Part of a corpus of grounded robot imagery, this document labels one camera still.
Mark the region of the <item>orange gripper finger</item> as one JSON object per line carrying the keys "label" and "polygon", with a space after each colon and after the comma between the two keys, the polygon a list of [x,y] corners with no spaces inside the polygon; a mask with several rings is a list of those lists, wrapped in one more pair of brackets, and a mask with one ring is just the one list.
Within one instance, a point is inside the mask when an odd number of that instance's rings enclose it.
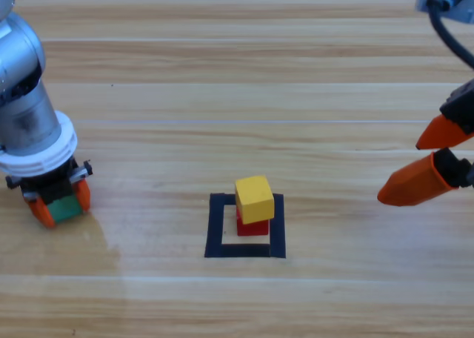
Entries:
{"label": "orange gripper finger", "polygon": [[90,209],[90,189],[85,179],[73,184],[74,192],[74,211],[87,212]]}
{"label": "orange gripper finger", "polygon": [[471,138],[473,133],[466,134],[455,122],[439,115],[428,124],[415,146],[419,150],[451,148]]}
{"label": "orange gripper finger", "polygon": [[378,192],[377,200],[396,207],[415,206],[472,186],[473,163],[444,148],[392,173]]}
{"label": "orange gripper finger", "polygon": [[37,218],[44,227],[54,228],[56,226],[53,216],[41,198],[34,200],[26,199],[25,202],[28,204],[34,217]]}

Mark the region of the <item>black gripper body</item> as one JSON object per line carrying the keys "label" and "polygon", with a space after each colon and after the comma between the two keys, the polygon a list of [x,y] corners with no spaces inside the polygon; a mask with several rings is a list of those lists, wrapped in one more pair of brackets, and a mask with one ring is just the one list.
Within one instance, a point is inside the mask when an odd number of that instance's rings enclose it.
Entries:
{"label": "black gripper body", "polygon": [[457,87],[440,107],[441,114],[465,134],[473,132],[473,80]]}
{"label": "black gripper body", "polygon": [[5,177],[7,187],[11,190],[20,188],[26,202],[43,201],[49,205],[56,200],[71,196],[79,190],[79,184],[93,174],[92,165],[84,161],[79,165],[71,156],[58,168],[33,177],[8,175]]}

